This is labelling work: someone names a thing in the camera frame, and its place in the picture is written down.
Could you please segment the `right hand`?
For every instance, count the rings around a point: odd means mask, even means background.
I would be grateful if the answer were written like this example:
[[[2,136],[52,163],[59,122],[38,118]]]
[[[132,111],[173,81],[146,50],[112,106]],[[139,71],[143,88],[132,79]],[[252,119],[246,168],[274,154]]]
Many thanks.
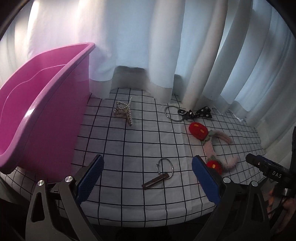
[[[274,188],[269,191],[268,195],[267,214],[269,219],[278,222],[278,225],[286,226],[295,213],[295,197],[280,200],[277,207],[273,209],[274,202],[278,199]]]

